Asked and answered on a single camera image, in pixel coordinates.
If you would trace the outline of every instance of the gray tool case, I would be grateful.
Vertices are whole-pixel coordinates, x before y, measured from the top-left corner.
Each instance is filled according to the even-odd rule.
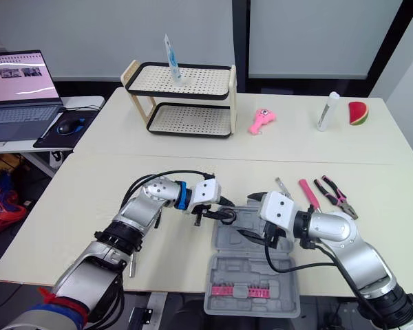
[[[258,203],[231,208],[236,220],[231,225],[216,222],[213,244],[218,253],[211,257],[206,277],[204,310],[210,315],[296,318],[300,314],[299,290],[295,272],[279,274],[266,261],[264,246],[249,241],[237,229],[263,236],[265,220],[258,216]],[[294,267],[289,257],[293,243],[280,237],[278,249],[270,249],[275,267]],[[232,296],[214,296],[212,286],[233,285]],[[269,288],[269,298],[249,298],[253,287]]]

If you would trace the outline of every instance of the mouse pad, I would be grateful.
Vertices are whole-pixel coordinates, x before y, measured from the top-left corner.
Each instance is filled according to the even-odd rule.
[[[55,124],[49,128],[46,134],[34,143],[34,148],[74,148],[97,114],[97,110],[73,110],[64,112]],[[59,123],[63,120],[80,120],[83,122],[83,128],[68,135],[61,135],[57,129]]]

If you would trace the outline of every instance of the toy watermelon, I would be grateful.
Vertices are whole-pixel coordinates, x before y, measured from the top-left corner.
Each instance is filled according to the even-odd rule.
[[[364,102],[350,102],[349,111],[351,125],[361,125],[369,116],[369,109]]]

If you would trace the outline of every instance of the red bag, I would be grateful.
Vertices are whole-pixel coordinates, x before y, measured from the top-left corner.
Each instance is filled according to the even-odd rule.
[[[0,232],[26,216],[28,211],[17,202],[18,195],[15,190],[1,192],[0,189]]]

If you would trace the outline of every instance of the pliers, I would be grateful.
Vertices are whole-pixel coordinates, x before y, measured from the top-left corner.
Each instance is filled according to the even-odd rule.
[[[326,189],[324,189],[318,179],[315,179],[314,184],[317,186],[318,190],[329,199],[332,205],[339,206],[343,212],[350,215],[354,220],[358,219],[358,215],[354,208],[347,202],[347,197],[341,192],[337,185],[325,175],[321,178],[333,189],[335,196],[331,195]]]

